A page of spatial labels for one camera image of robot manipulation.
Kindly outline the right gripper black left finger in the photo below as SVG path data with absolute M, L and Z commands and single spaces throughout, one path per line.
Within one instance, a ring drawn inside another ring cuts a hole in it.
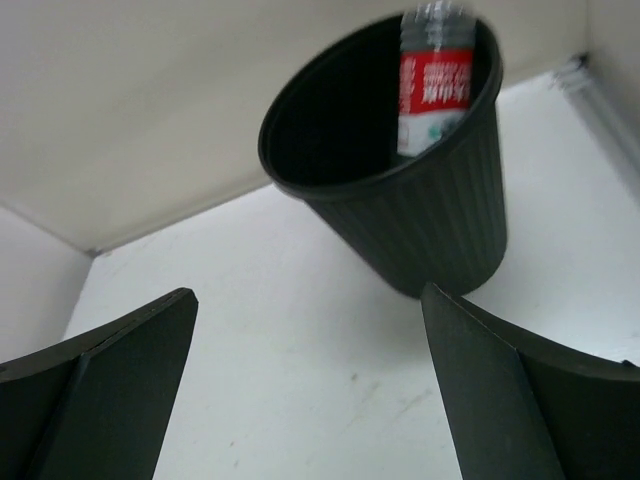
M 2 478 L 152 478 L 197 311 L 179 288 L 2 363 Z

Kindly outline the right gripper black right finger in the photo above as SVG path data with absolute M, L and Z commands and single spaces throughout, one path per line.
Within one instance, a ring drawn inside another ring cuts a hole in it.
M 465 479 L 636 479 L 639 368 L 428 284 L 421 307 Z

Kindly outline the red label water bottle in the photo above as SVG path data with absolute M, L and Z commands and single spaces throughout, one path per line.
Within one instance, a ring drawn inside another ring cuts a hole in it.
M 452 1 L 405 12 L 400 27 L 397 153 L 420 155 L 471 105 L 476 17 Z

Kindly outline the black ribbed plastic bin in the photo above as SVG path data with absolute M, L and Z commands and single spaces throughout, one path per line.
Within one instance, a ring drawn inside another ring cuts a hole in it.
M 501 50 L 479 19 L 470 110 L 442 140 L 402 160 L 400 28 L 399 16 L 378 20 L 297 72 L 264 117 L 260 162 L 398 292 L 417 298 L 435 283 L 464 295 L 496 272 L 507 246 Z

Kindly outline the aluminium table edge rail right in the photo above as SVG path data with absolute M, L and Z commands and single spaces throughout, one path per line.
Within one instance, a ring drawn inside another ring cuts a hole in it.
M 622 184 L 639 201 L 639 131 L 591 72 L 589 63 L 587 52 L 572 55 L 554 71 L 551 85 L 563 92 Z

